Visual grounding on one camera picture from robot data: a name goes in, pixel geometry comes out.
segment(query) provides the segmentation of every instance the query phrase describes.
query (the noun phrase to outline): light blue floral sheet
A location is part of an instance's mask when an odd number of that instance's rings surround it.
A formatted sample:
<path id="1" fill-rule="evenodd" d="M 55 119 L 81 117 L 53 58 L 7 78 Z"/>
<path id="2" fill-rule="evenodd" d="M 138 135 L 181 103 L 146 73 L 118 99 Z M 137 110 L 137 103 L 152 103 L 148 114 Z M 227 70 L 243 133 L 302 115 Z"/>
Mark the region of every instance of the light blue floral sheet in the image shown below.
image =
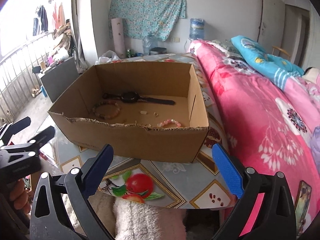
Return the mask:
<path id="1" fill-rule="evenodd" d="M 112 37 L 111 19 L 123 19 L 124 36 L 143 39 L 151 32 L 165 41 L 179 18 L 186 18 L 186 0 L 112 0 L 109 12 L 109 31 Z"/>

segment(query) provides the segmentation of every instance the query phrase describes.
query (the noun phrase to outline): screw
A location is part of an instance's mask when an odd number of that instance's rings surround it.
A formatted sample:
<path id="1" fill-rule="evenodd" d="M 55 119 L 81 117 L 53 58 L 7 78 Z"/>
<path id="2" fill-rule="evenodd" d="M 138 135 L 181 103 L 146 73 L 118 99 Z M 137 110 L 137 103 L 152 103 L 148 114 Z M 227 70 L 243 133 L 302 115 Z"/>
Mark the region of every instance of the screw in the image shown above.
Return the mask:
<path id="1" fill-rule="evenodd" d="M 45 179 L 48 176 L 49 176 L 49 173 L 47 173 L 47 172 L 44 172 L 41 174 L 41 178 L 43 178 L 43 179 Z"/>
<path id="2" fill-rule="evenodd" d="M 255 173 L 254 168 L 251 168 L 251 167 L 247 168 L 247 173 L 254 174 Z"/>
<path id="3" fill-rule="evenodd" d="M 76 175 L 76 174 L 79 173 L 79 171 L 80 171 L 79 168 L 73 168 L 73 169 L 71 170 L 71 174 L 72 174 L 72 175 Z"/>
<path id="4" fill-rule="evenodd" d="M 281 171 L 277 172 L 277 176 L 279 178 L 284 178 L 284 174 Z"/>

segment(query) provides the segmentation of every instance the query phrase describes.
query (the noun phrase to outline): wall socket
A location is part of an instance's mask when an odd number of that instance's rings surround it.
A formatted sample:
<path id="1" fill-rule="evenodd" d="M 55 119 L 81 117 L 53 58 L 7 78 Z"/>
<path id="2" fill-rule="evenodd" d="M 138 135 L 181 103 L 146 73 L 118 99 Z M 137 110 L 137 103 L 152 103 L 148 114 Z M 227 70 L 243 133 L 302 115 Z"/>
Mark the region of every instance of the wall socket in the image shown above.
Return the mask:
<path id="1" fill-rule="evenodd" d="M 180 38 L 179 37 L 171 37 L 170 42 L 180 42 Z"/>

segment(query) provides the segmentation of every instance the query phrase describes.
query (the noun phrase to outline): blue gripper pad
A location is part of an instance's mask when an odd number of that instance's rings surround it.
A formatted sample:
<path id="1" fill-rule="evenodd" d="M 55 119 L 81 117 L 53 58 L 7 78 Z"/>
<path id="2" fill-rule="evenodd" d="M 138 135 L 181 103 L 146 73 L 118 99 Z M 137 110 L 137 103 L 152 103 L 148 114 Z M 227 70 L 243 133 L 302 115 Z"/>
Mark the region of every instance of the blue gripper pad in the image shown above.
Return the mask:
<path id="1" fill-rule="evenodd" d="M 96 157 L 89 158 L 81 167 L 84 186 L 81 193 L 85 199 L 96 193 L 112 161 L 113 148 L 110 145 L 105 145 Z"/>
<path id="2" fill-rule="evenodd" d="M 212 158 L 218 166 L 230 192 L 241 198 L 244 193 L 242 177 L 229 159 L 228 154 L 218 143 L 212 147 Z"/>

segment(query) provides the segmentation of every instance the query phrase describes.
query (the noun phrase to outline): plastic bottle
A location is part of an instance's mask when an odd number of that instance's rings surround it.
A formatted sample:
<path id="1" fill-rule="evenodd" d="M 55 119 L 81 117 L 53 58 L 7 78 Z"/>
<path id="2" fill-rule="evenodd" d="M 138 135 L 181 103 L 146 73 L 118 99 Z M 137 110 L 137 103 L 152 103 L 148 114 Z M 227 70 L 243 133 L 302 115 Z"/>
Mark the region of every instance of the plastic bottle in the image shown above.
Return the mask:
<path id="1" fill-rule="evenodd" d="M 204 19 L 190 19 L 190 33 L 189 33 L 189 39 L 194 41 L 204 39 Z"/>
<path id="2" fill-rule="evenodd" d="M 44 89 L 44 87 L 43 86 L 41 86 L 40 87 L 40 89 L 41 89 L 41 91 L 42 91 L 42 93 L 43 93 L 43 95 L 44 95 L 44 97 L 46 98 L 48 95 L 47 95 L 47 91 L 45 91 L 45 89 Z"/>
<path id="3" fill-rule="evenodd" d="M 142 40 L 142 47 L 143 47 L 143 55 L 149 55 L 149 51 L 153 48 L 158 47 L 158 39 L 149 33 L 148 36 L 144 37 Z"/>

